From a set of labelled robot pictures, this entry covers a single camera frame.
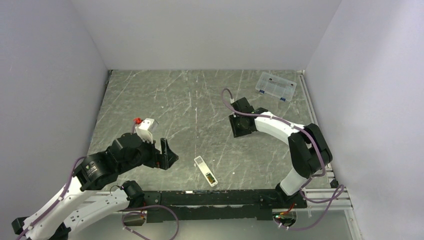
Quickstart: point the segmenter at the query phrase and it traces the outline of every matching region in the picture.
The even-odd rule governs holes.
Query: marble surface
[[[221,101],[228,87],[234,99],[246,97],[288,121],[311,123],[306,96],[296,71],[267,71],[297,82],[290,102],[255,90],[261,70],[114,70],[97,117],[88,154],[105,150],[136,117],[159,122],[154,138],[167,138],[179,160],[168,170],[141,166],[119,176],[117,183],[137,181],[143,190],[210,190],[275,188],[292,167],[289,147],[261,132],[233,138],[230,110]],[[202,156],[218,180],[210,187],[194,158]],[[308,188],[329,188],[326,177]]]

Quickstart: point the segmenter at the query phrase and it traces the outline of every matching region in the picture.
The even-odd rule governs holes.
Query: gray wall
[[[424,2],[343,0],[306,68],[364,239],[424,238]]]
[[[72,0],[109,69],[305,69],[341,0]]]
[[[0,239],[87,153],[107,68],[68,0],[0,3]]]

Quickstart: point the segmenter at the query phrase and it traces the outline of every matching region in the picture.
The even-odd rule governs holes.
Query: metal frame
[[[314,124],[318,124],[317,123],[317,117],[315,115],[314,112],[314,108],[312,106],[311,103],[311,99],[308,93],[308,89],[305,83],[305,78],[303,76],[302,73],[298,72],[298,77],[299,77],[299,81],[300,81],[300,86],[301,89],[304,93],[304,95],[306,96],[306,102],[307,102],[307,108],[309,111],[309,115],[312,119],[312,122]],[[328,181],[329,183],[336,179],[333,168],[331,166],[331,164],[328,164],[325,168],[326,172],[327,172],[327,177],[328,177]],[[308,198],[310,199],[314,199],[314,200],[322,200],[322,199],[328,199],[330,197],[332,197],[333,193],[334,193],[334,188],[307,188],[305,189],[305,194]],[[195,192],[195,190],[192,191],[163,191],[163,192]],[[160,197],[160,191],[146,191],[146,192],[156,192],[158,193],[158,197]],[[101,198],[103,198],[104,196],[109,195],[109,192],[107,191],[99,191],[97,192],[94,196],[89,197],[84,203],[82,203],[79,208],[83,208],[93,202],[96,202],[98,200],[100,200]],[[296,211],[308,211],[309,217],[312,216],[312,212],[315,211],[320,211],[322,212],[326,207],[327,207],[327,202],[325,203],[312,203],[312,202],[307,202],[307,208],[296,208]],[[215,207],[224,207],[224,206],[229,206],[229,207],[240,207],[240,205],[215,205]],[[273,213],[278,213],[278,212],[282,212],[285,211],[286,208],[274,208],[272,209]],[[331,206],[329,208],[329,211],[344,211],[344,214],[346,216],[346,221],[348,224],[348,227],[350,229],[350,234],[352,236],[353,240],[362,240],[362,235],[361,235],[361,231],[358,227],[358,222],[356,220],[355,217],[355,213],[354,213],[354,208],[351,202],[351,198],[349,196],[349,192],[348,189],[345,188],[343,193],[340,195],[340,197],[336,198],[335,200],[332,201]]]

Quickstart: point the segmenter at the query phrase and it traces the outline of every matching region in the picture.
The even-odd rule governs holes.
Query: clear plastic box
[[[256,90],[262,94],[269,94],[277,97],[283,102],[290,102],[295,94],[297,83],[272,75],[268,72],[262,72],[259,81],[256,84]]]

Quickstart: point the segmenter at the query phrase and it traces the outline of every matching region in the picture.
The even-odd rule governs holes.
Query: transparent lid
[[[259,90],[262,94],[277,97],[281,101],[290,102],[293,94],[295,94],[296,85],[297,83],[294,81],[272,75],[268,72],[262,72],[256,84],[256,90]]]

